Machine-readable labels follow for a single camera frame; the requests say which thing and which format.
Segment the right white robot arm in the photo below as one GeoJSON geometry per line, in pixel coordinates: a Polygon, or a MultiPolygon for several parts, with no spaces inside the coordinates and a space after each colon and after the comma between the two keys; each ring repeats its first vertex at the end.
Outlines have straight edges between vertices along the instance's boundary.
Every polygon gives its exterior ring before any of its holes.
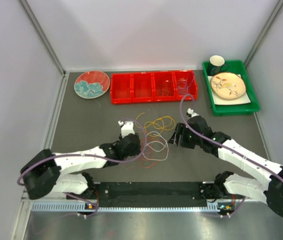
{"type": "Polygon", "coordinates": [[[216,198],[248,197],[266,204],[283,218],[283,165],[244,148],[223,132],[212,131],[206,120],[196,114],[178,123],[168,142],[188,149],[198,146],[250,175],[247,178],[230,171],[218,174],[213,184],[216,198]]]}

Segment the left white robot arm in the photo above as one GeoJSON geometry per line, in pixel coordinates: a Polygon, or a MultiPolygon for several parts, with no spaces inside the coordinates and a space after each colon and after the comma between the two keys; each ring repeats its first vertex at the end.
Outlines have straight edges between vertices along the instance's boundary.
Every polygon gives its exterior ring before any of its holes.
{"type": "Polygon", "coordinates": [[[17,183],[26,188],[31,200],[53,193],[70,193],[87,199],[94,195],[95,184],[86,170],[112,167],[140,154],[137,133],[85,151],[53,153],[44,149],[20,170],[17,183]]]}

